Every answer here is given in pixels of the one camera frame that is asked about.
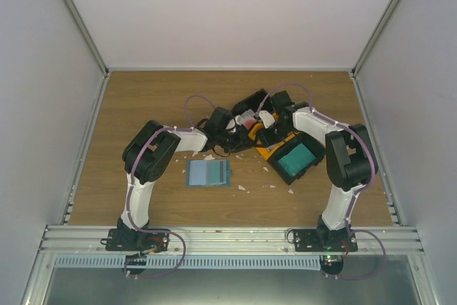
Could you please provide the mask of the blue card holder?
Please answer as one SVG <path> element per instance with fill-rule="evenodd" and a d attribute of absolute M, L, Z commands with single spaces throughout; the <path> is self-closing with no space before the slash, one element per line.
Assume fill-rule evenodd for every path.
<path fill-rule="evenodd" d="M 190 160 L 186 167 L 186 185 L 219 187 L 231 185 L 231 168 L 226 159 Z"/>

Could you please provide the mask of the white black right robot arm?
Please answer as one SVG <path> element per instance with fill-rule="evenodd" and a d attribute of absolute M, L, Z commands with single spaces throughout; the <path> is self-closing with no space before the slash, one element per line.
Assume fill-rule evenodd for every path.
<path fill-rule="evenodd" d="M 280 127 L 287 125 L 308 134 L 325 148 L 331 193 L 311 236 L 319 248 L 333 251 L 355 238 L 351 231 L 353 208 L 378 172 L 368 130 L 363 124 L 349 126 L 325 116 L 309 102 L 295 104 L 286 91 L 270 91 L 258 105 L 256 113 L 267 129 L 274 122 L 273 115 L 263 111 L 266 101 L 271 101 Z"/>

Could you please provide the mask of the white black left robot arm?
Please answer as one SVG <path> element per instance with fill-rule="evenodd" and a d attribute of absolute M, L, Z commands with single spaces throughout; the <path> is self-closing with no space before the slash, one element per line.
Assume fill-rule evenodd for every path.
<path fill-rule="evenodd" d="M 132 251 L 145 247 L 152 190 L 176 152 L 206 152 L 220 146 L 231 154 L 254 145 L 248 129 L 221 107 L 216 107 L 209 118 L 185 129 L 163 126 L 154 120 L 147 122 L 122 154 L 128 189 L 116 232 L 109 235 L 114 246 Z"/>

